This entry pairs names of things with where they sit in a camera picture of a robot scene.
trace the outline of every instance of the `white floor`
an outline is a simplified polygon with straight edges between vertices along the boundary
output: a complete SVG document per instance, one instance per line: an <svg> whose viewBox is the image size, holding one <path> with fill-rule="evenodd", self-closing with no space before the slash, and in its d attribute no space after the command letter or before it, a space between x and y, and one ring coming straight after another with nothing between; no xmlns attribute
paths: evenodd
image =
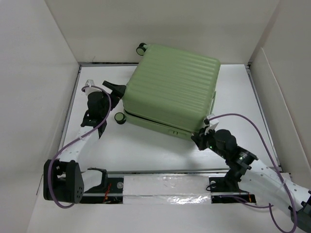
<svg viewBox="0 0 311 233"><path fill-rule="evenodd" d="M78 131L86 110L86 97L80 92L87 79L97 85L104 80L125 84L135 67L84 67L72 108L66 143ZM86 166L107 170L173 170L173 169L220 169L226 168L224 161L211 151L198 152L191 142L168 135L156 137L156 132L126 123L118 125L113 116L122 110L119 104L107 123L107 129L86 156ZM221 67L217 84L216 115L240 113L251 118L259 127L267 143L259 108L243 65ZM232 131L238 143L251 150L271 166L267 154L255 130L242 119L221 119L219 128ZM290 230L292 223L282 212L274 214L280 226ZM45 201L42 185L28 227L29 233L261 233L278 232L267 210L254 210L241 204L78 204L68 210Z"/></svg>
<svg viewBox="0 0 311 233"><path fill-rule="evenodd" d="M76 138L87 97L81 91L88 79L102 86L104 80L126 84L136 67L83 67L75 94L65 144ZM264 121L244 65L222 65L216 87L213 113L239 113L258 126L273 153ZM210 150L199 151L190 141L125 123L118 125L114 114L123 111L122 102L110 113L107 128L88 156L80 161L82 170L100 167L108 171L217 170L227 169L225 161ZM272 163L254 128L244 119L227 116L218 129L228 129L240 146L250 150L268 166Z"/></svg>

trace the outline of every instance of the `purple cable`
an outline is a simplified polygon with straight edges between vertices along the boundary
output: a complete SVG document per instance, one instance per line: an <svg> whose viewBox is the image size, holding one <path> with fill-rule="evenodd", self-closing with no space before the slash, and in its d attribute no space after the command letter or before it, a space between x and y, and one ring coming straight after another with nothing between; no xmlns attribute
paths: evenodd
<svg viewBox="0 0 311 233"><path fill-rule="evenodd" d="M269 152L269 150L268 150L268 147L267 147L266 143L264 142L264 139L263 139L263 137L262 137L262 135L261 135L259 129L257 128L257 126L256 126L250 119L248 119L247 117L245 117L245 116L243 116L243 115L241 115L241 114L237 114L237 113L227 113L227 114L223 114L223 115L219 115L219 116L212 117L212 118L209 119L209 120L211 121L211 120L218 119L218 118L221 118L221 117L226 117L226 116L238 116L238 117L242 117L242 118L244 118L245 120L247 120L249 123L251 123L252 126L254 126L254 128L256 129L256 131L257 131L257 133L258 133L258 135L259 135L259 137L260 137L260 139L261 139L261 141L262 141L262 143L263 143L263 146L265 147L265 149L266 149L266 151L267 151L267 153L268 153L269 158L271 159L271 162L272 162L272 164L273 164L273 167L274 167L275 170L276 170L276 173L277 173L278 177L280 178L281 182L284 183L284 179L283 179L281 173L279 172L279 170L278 170L278 168L277 168L277 166L276 166L276 164L275 164L275 162L274 162L274 160L273 160L273 158L272 158L272 155L270 154L270 152ZM292 228L289 232L286 232L286 231L282 230L282 229L278 226L278 224L276 223L276 220L274 219L273 213L272 213L272 209L271 209L272 206L271 206L271 204L269 204L270 215L271 215L271 218L272 218L273 223L275 224L275 226L276 226L282 233L294 233L295 230L296 230L296 228L297 228L297 213L296 213L296 207L295 207L294 200L293 200L293 197L292 197L292 195L291 195L291 192L289 191L289 189L288 189L288 187L287 187L287 185L286 185L285 183L284 183L284 188L285 188L285 190L286 190L286 192L287 192L287 194L288 194L288 197L289 197L289 199L290 199L290 201L291 201L291 205L292 205L292 208L293 208L293 214L294 214L294 226L293 226L293 228Z"/></svg>
<svg viewBox="0 0 311 233"><path fill-rule="evenodd" d="M108 100L109 100L109 109L108 109L108 112L107 112L107 115L105 116L105 118L102 120L102 122L96 126L94 129L90 130L89 132L85 133L84 135L81 136L81 138L83 137L86 137L88 136L89 134L91 134L92 132L94 132L95 130L97 130L99 127L101 127L102 124L104 124L104 122L107 120L108 116L109 116L109 113L111 111L111 98L109 96L109 94L104 90L102 89L101 87L98 87L98 86L84 86L82 87L82 91L84 91L87 87L93 87L93 88L96 88L96 89L99 89L101 90L102 92L104 92L107 96L108 96ZM53 187L52 187L52 165L53 163L55 162L56 158L68 147L70 147L71 145L75 144L77 141L79 141L80 138L76 138L74 139L72 142L69 142L67 145L65 145L62 149L60 149L56 155L54 155L54 157L51 159L51 162L50 162L50 165L49 165L49 169L48 169L48 187L49 187L49 191L50 191L50 194L51 194L51 197L53 199L53 201L55 202L55 204L57 206L59 206L60 208L63 208L63 209L68 209L70 207L72 207L74 205L73 204L70 204L70 205L62 205L61 203L59 203L59 201L56 199L56 196L53 192Z"/></svg>
<svg viewBox="0 0 311 233"><path fill-rule="evenodd" d="M237 202L243 204L243 205L247 205L249 207L252 207L252 208L256 208L256 209L267 209L269 208L269 206L256 206L256 205L250 205L250 204L247 204L246 200L244 200L243 198L240 198L240 197L236 197L236 196L233 196L233 195L221 195L220 197L223 197L223 198L234 198Z"/></svg>

